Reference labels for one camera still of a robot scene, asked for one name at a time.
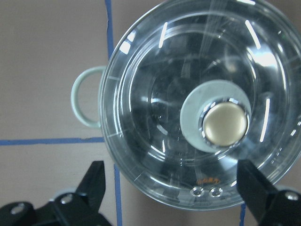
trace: blue tape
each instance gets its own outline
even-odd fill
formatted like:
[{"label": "blue tape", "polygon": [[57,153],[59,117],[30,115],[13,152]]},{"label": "blue tape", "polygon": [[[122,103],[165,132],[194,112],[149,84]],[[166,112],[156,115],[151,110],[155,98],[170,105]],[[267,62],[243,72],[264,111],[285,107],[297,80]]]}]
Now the blue tape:
[{"label": "blue tape", "polygon": [[239,226],[244,226],[245,215],[246,215],[246,204],[244,203],[241,205]]},{"label": "blue tape", "polygon": [[[108,42],[108,57],[110,58],[114,51],[111,0],[105,0],[105,5],[107,8],[107,16],[108,16],[107,42]],[[117,226],[122,226],[120,172],[116,165],[114,165],[114,176],[115,176],[115,199],[116,199]]]},{"label": "blue tape", "polygon": [[0,146],[9,145],[59,145],[59,144],[82,144],[82,143],[103,143],[103,137],[92,138],[54,138],[54,139],[24,139],[24,140],[0,140]]}]

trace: lid knob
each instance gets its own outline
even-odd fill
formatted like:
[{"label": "lid knob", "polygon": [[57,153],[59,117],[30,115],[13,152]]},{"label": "lid knob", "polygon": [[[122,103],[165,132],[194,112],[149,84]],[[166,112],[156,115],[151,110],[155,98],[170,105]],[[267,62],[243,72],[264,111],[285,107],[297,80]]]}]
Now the lid knob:
[{"label": "lid knob", "polygon": [[217,104],[203,120],[206,139],[218,146],[235,144],[244,137],[247,127],[248,119],[244,109],[233,102]]}]

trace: table surface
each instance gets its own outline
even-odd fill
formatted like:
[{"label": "table surface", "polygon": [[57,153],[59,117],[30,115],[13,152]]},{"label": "table surface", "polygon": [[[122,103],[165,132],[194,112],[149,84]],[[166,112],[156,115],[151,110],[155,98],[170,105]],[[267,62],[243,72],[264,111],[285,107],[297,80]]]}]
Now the table surface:
[{"label": "table surface", "polygon": [[[113,0],[114,43],[160,2]],[[301,31],[300,0],[269,2]],[[30,201],[40,207],[58,191],[76,187],[92,161],[104,160],[107,189],[100,210],[117,225],[113,162],[103,142],[85,140],[102,133],[78,122],[70,105],[77,76],[108,62],[106,29],[102,0],[0,1],[0,206]],[[91,77],[80,90],[81,106],[94,119],[99,78]],[[61,144],[63,138],[71,142]],[[297,161],[280,183],[301,190],[300,169]],[[177,210],[140,193],[123,176],[121,201],[124,226],[239,224],[240,207]],[[245,225],[256,225],[249,211]]]}]

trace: light green handle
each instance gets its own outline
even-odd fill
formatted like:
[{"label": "light green handle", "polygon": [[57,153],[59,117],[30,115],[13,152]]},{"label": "light green handle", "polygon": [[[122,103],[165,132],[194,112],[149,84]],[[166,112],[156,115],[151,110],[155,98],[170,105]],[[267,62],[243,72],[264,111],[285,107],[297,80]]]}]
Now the light green handle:
[{"label": "light green handle", "polygon": [[87,70],[85,70],[83,73],[81,73],[77,79],[75,80],[72,90],[71,90],[71,106],[72,110],[77,117],[77,119],[83,123],[85,126],[88,126],[90,128],[100,128],[100,121],[94,121],[86,117],[83,112],[81,111],[79,107],[79,87],[83,80],[85,80],[87,77],[90,75],[96,74],[96,73],[101,73],[103,74],[105,71],[106,66],[99,66],[99,67],[92,67]]}]

